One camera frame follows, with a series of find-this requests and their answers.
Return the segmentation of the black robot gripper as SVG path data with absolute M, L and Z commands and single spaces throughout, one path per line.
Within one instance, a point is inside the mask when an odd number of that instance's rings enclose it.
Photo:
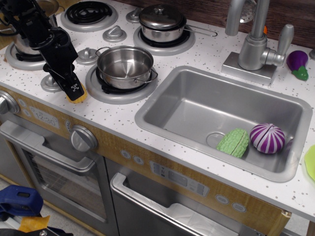
M 46 65 L 44 71 L 58 82 L 70 101 L 84 96 L 81 82 L 74 74 L 73 62 L 77 53 L 71 43 L 69 34 L 60 27 L 52 27 L 46 31 L 45 38 L 37 45 Z

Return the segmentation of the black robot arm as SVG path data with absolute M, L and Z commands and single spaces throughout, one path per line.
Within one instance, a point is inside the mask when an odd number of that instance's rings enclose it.
M 39 51 L 48 72 L 71 102 L 84 98 L 85 89 L 74 73 L 74 61 L 78 54 L 69 34 L 50 24 L 49 18 L 34 0 L 2 0 L 0 11 L 16 34 L 29 41 L 29 46 Z

